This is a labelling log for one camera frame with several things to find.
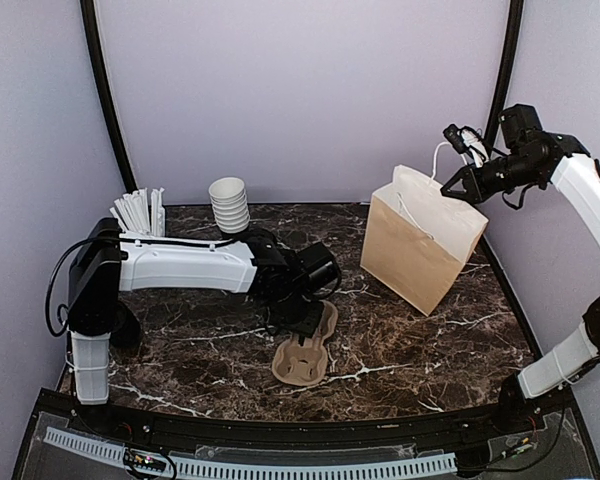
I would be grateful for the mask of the brown pulp cup carrier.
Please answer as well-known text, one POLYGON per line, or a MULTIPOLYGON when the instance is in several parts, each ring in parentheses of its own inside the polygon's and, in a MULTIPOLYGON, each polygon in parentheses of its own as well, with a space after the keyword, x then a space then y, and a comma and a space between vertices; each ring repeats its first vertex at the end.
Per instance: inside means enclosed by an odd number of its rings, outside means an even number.
POLYGON ((292 334, 278 346, 271 371, 280 382, 308 387, 325 378, 329 355, 324 343, 335 331, 338 310, 329 301, 323 300, 322 304, 321 320, 312 337, 300 341, 298 334, 292 334))

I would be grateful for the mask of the brown paper bag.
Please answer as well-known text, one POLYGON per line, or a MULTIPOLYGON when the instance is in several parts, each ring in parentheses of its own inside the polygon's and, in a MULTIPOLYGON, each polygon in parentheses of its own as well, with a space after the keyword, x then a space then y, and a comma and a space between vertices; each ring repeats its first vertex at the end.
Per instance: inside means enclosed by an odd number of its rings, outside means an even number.
POLYGON ((360 266, 428 316, 466 266, 488 218, 461 200, 444 197, 429 174, 397 165, 391 181, 371 195, 360 266))

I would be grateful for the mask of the stack of paper cups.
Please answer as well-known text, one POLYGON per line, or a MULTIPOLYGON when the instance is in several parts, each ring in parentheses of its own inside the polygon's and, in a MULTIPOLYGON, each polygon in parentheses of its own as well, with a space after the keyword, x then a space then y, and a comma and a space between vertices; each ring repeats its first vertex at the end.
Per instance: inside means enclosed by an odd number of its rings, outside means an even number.
POLYGON ((216 224, 226 235, 246 230, 250 223, 246 186, 242 179, 224 177, 208 189, 216 224))

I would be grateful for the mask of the stack of black lids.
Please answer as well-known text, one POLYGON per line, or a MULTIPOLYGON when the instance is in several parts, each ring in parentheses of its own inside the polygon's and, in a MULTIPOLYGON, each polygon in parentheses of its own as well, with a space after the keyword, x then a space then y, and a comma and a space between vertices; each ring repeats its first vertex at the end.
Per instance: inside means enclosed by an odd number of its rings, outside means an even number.
POLYGON ((110 336, 110 343, 119 349, 135 348, 141 339, 142 330, 133 312, 122 302, 115 311, 115 322, 110 336))

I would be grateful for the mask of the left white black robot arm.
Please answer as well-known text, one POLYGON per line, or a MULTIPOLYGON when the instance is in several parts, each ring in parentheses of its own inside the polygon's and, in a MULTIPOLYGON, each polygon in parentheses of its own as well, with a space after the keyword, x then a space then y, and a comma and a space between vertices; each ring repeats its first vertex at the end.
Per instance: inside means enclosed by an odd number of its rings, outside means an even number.
POLYGON ((68 300, 56 309, 61 328, 51 334, 70 336, 81 417, 100 436, 121 427, 120 412, 107 403, 109 348, 134 346, 141 335, 120 292, 175 288, 246 294, 267 309, 268 324, 310 337, 320 322, 321 300, 341 282, 337 261, 323 243, 295 251, 256 227, 213 242, 124 232, 115 219, 103 218, 61 259, 71 263, 68 300))

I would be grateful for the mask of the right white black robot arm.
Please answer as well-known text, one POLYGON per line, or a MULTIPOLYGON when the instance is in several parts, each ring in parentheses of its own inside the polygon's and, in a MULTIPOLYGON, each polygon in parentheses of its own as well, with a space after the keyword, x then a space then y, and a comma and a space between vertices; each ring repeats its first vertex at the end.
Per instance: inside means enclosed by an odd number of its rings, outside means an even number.
MULTIPOLYGON (((451 124, 443 135, 457 153, 473 157, 441 187, 443 196, 478 205, 516 188, 552 186, 600 250, 600 165, 575 137, 528 129, 508 140, 507 154, 490 158, 481 137, 469 127, 451 124)), ((600 295, 565 340, 508 380, 505 400, 491 410, 491 426, 501 434, 514 432, 529 416, 526 401, 573 382, 599 363, 600 295)))

